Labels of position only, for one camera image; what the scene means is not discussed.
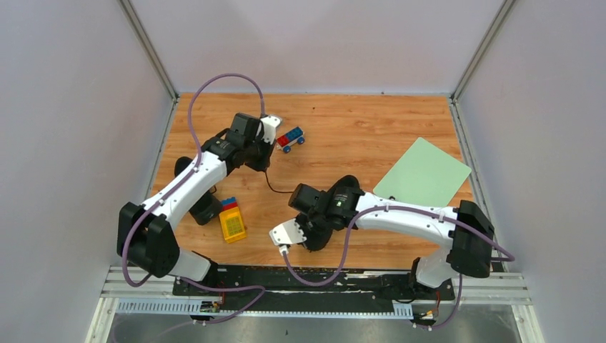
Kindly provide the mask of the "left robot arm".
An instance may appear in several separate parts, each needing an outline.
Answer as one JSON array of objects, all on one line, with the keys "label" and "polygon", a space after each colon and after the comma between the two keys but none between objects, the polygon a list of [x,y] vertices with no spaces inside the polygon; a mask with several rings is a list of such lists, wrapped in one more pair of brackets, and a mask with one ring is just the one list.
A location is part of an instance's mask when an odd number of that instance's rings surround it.
[{"label": "left robot arm", "polygon": [[282,119],[238,113],[232,125],[197,145],[197,155],[156,195],[142,204],[126,203],[119,212],[116,250],[126,282],[140,287],[128,275],[133,264],[149,277],[171,275],[190,279],[202,295],[213,294],[219,276],[212,260],[179,246],[175,231],[185,214],[210,193],[210,189],[245,165],[258,172],[269,167]]}]

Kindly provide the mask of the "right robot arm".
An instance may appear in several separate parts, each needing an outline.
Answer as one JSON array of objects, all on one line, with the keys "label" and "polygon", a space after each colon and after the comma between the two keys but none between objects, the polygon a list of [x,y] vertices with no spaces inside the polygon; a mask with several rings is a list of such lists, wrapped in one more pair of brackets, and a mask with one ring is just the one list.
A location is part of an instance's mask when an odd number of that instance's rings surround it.
[{"label": "right robot arm", "polygon": [[319,251],[341,229],[379,229],[439,245],[413,263],[408,288],[417,298],[428,297],[456,274],[478,279],[490,275],[495,228],[474,202],[442,208],[405,204],[366,192],[356,177],[346,175],[327,191],[299,184],[289,206],[297,216],[271,231],[283,254],[292,244]]}]

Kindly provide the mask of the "black sneaker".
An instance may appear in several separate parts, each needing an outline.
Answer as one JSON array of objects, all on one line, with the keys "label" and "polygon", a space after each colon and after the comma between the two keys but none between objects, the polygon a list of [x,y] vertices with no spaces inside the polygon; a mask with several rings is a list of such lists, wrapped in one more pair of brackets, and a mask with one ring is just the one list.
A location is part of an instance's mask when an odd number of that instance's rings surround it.
[{"label": "black sneaker", "polygon": [[334,231],[343,230],[357,213],[355,207],[361,195],[362,190],[357,178],[346,175],[339,179],[327,192],[320,192],[315,205],[306,215],[320,214],[335,221],[339,220],[339,228]]}]

